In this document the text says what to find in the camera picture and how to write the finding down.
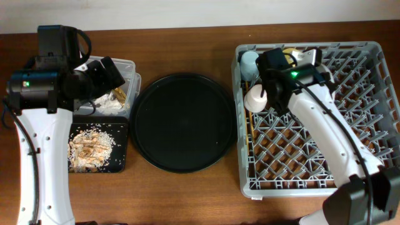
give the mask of clear plastic container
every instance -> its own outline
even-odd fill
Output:
[[[93,60],[100,61],[102,58],[103,57],[91,56],[89,60],[87,60],[86,64],[92,62]],[[125,79],[125,84],[120,87],[126,94],[124,107],[122,107],[122,109],[97,108],[96,112],[91,116],[124,116],[129,119],[133,102],[139,95],[141,77],[140,74],[135,72],[135,64],[132,61],[123,59],[112,59],[112,61],[116,65],[122,77]],[[93,107],[87,103],[75,111],[74,115],[88,115],[92,112]]]

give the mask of green led light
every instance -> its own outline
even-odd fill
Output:
[[[299,72],[293,71],[293,72],[291,72],[290,74],[292,74],[292,77],[295,78],[295,77],[299,74]]]

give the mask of yellow object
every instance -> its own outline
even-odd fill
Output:
[[[116,89],[112,90],[115,96],[117,97],[118,101],[124,106],[125,100],[126,100],[126,94],[125,92],[117,87]]]
[[[299,51],[299,50],[297,50],[297,49],[295,49],[293,47],[289,47],[289,48],[283,50],[283,53],[292,54],[292,52],[294,52],[294,51],[296,51],[298,53],[301,53],[301,51]],[[286,58],[287,63],[289,63],[289,64],[293,63],[293,60],[290,58],[290,56],[285,56],[285,58]]]

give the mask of dish rack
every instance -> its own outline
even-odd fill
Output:
[[[305,127],[290,114],[278,117],[271,107],[259,113],[244,108],[243,97],[254,82],[241,80],[241,55],[274,48],[321,49],[322,63],[338,84],[334,102],[339,111],[386,167],[400,166],[400,106],[378,43],[244,44],[236,48],[232,82],[240,187],[247,198],[328,196],[336,190],[329,165]]]

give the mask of black round tray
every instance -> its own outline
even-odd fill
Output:
[[[172,74],[139,95],[129,125],[147,161],[166,171],[190,173],[213,165],[231,147],[234,101],[204,76]]]

